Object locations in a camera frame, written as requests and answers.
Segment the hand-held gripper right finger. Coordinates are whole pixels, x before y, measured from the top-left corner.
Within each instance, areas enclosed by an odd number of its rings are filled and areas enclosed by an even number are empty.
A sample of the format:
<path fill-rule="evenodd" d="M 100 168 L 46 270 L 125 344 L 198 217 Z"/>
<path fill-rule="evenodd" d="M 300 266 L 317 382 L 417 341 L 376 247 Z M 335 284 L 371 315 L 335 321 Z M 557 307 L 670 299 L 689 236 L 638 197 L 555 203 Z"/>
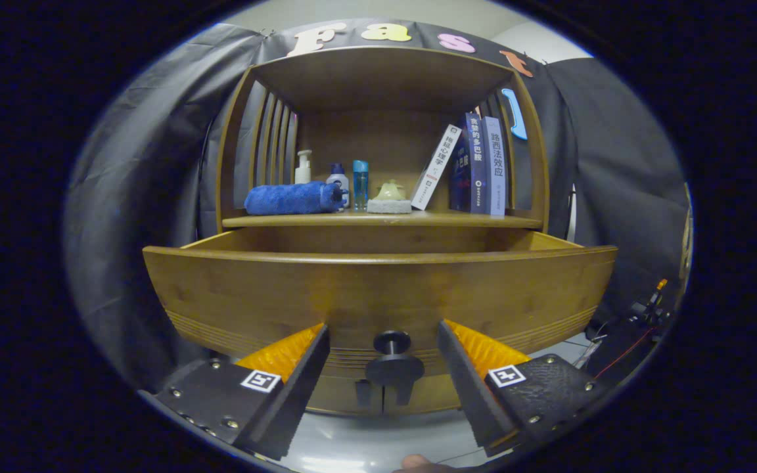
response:
<path fill-rule="evenodd" d="M 489 456 L 552 441 L 608 393 L 557 354 L 528 357 L 455 321 L 439 323 L 438 348 L 476 443 Z"/>

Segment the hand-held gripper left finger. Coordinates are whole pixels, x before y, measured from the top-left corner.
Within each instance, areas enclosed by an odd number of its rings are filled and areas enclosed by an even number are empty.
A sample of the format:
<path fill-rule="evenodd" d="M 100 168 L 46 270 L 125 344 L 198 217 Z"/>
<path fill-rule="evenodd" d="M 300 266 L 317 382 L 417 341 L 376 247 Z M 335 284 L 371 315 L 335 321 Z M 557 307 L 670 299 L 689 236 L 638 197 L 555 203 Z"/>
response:
<path fill-rule="evenodd" d="M 159 392 L 139 395 L 207 441 L 278 461 L 288 454 L 329 353 L 328 326 L 321 323 L 241 364 L 222 357 L 189 363 Z"/>

